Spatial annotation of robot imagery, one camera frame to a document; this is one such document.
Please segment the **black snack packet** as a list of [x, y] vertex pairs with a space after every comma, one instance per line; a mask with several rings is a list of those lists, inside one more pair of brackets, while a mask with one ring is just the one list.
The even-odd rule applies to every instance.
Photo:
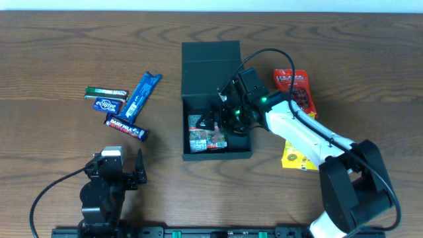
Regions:
[[190, 152], [199, 153], [226, 148], [228, 146], [226, 135], [220, 132], [217, 122], [213, 123], [212, 130], [206, 129], [205, 119], [199, 123], [199, 128], [196, 126], [201, 117], [201, 115], [188, 117]]

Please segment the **black box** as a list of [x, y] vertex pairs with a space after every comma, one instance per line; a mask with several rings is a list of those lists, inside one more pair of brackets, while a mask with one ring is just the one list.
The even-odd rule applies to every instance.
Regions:
[[182, 43], [182, 137], [184, 161], [249, 159], [251, 136], [228, 135], [227, 147], [193, 153], [190, 150], [189, 116], [201, 114], [221, 99], [217, 89], [226, 83], [241, 64], [240, 42]]

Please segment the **red candy bag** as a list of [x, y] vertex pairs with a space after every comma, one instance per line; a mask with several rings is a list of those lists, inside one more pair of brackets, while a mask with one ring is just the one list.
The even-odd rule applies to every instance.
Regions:
[[[292, 70], [291, 69], [275, 69], [274, 82], [276, 88], [280, 91], [288, 93], [291, 87]], [[306, 114], [313, 119], [318, 117], [315, 104], [311, 97], [311, 88], [309, 77], [305, 70], [295, 70], [295, 80], [293, 84], [292, 99], [297, 103]]]

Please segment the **yellow snack bag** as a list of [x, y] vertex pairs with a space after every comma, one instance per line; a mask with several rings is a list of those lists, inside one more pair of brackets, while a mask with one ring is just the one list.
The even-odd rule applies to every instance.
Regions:
[[318, 170], [318, 168], [289, 141], [285, 142], [281, 163], [284, 169], [298, 169], [302, 171]]

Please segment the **blue cookie pack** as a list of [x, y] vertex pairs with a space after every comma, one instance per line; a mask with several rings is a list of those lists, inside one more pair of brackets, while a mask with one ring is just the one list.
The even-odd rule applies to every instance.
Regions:
[[133, 124], [137, 115], [162, 77], [163, 76], [161, 74], [153, 75], [152, 73], [146, 71], [118, 117], [128, 121], [130, 124]]

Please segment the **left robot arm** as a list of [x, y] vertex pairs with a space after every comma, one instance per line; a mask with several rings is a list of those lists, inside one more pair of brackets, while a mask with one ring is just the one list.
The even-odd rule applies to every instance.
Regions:
[[83, 221], [77, 227], [78, 237], [129, 237], [131, 227], [120, 220], [126, 191], [137, 190], [147, 182], [142, 150], [135, 158], [135, 171], [123, 171], [121, 146], [105, 147], [85, 165], [89, 182], [80, 191]]

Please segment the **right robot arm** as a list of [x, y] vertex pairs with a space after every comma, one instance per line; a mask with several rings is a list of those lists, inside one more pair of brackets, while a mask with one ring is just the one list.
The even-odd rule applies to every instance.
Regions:
[[356, 143], [308, 116], [281, 91], [269, 92], [255, 69], [234, 74], [217, 93], [218, 106], [196, 125], [246, 136], [254, 126], [291, 142], [319, 170], [324, 212], [310, 226], [314, 237], [353, 237], [384, 233], [368, 222], [399, 203], [379, 148]]

